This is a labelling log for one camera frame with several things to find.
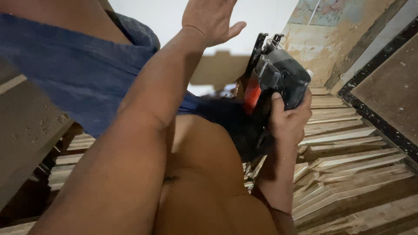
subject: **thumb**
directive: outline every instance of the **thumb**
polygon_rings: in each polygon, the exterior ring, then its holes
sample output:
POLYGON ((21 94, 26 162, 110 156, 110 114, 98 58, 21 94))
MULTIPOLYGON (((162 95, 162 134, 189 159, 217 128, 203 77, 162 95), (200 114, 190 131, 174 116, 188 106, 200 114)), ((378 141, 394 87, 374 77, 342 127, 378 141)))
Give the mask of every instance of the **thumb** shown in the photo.
POLYGON ((229 28, 228 40, 238 36, 238 34, 247 26, 245 21, 240 21, 229 28))
POLYGON ((282 96, 278 92, 274 92, 271 96, 272 110, 271 116, 276 120, 280 121, 286 117, 285 114, 285 103, 283 102, 282 96))

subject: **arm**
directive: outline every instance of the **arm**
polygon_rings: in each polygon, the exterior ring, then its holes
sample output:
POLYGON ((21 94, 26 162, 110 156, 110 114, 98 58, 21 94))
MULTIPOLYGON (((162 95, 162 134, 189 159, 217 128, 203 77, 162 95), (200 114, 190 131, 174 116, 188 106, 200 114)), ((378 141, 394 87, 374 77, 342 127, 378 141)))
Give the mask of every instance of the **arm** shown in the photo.
POLYGON ((293 226, 293 174, 297 147, 304 138, 303 127, 312 116, 311 100, 312 94, 308 90, 301 105, 294 110, 284 111, 280 94, 275 93, 272 97, 270 123, 276 142, 260 170, 257 185, 260 191, 258 198, 265 198, 279 231, 293 226))
POLYGON ((32 234, 152 232, 167 129, 204 49, 245 27, 229 28, 234 5, 232 0, 189 2, 183 29, 144 66, 116 119, 85 153, 32 234))

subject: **wooden floor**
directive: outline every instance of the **wooden floor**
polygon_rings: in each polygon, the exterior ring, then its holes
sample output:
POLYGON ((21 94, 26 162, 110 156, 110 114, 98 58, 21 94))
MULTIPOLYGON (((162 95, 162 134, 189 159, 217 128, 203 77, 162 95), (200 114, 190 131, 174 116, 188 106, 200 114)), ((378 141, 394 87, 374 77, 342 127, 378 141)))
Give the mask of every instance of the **wooden floor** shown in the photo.
MULTIPOLYGON (((313 116, 305 126, 294 173, 292 216, 301 235, 418 234, 418 178, 410 159, 355 109, 311 85, 313 116)), ((65 183, 95 139, 77 135, 49 177, 52 191, 65 183)), ((265 157, 243 164, 251 192, 265 157)), ((26 234, 33 223, 0 229, 26 234)))

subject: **sawdust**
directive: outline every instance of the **sawdust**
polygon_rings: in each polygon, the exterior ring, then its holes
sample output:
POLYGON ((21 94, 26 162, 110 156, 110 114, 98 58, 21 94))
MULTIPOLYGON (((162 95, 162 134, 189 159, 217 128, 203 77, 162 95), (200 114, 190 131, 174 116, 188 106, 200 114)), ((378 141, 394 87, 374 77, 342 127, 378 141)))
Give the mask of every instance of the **sawdust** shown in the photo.
POLYGON ((351 23, 349 19, 341 19, 336 27, 320 26, 324 31, 323 37, 321 37, 321 32, 318 34, 312 32, 311 37, 305 38, 305 42, 298 45, 294 45, 292 41, 296 38, 300 41, 300 37, 309 36, 307 35, 308 28, 305 25, 288 24, 284 49, 302 66, 312 70, 314 73, 312 82, 325 84, 331 76, 334 65, 343 60, 349 60, 347 54, 394 1, 367 0, 362 8, 363 14, 360 22, 351 23), (318 48, 318 39, 323 40, 325 44, 322 48, 319 47, 319 50, 315 50, 318 48))

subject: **blue fabric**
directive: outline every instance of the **blue fabric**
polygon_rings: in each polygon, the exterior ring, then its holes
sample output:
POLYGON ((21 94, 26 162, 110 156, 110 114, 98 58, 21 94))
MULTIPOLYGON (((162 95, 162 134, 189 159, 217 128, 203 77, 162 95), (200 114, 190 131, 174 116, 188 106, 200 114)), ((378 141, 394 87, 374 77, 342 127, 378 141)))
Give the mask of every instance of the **blue fabric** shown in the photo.
MULTIPOLYGON (((109 127, 132 82, 160 46, 147 26, 115 13, 111 18, 133 45, 0 14, 0 54, 96 138, 109 127)), ((188 92, 177 113, 222 125, 238 151, 248 152, 239 145, 248 145, 245 127, 251 120, 240 103, 188 92)))

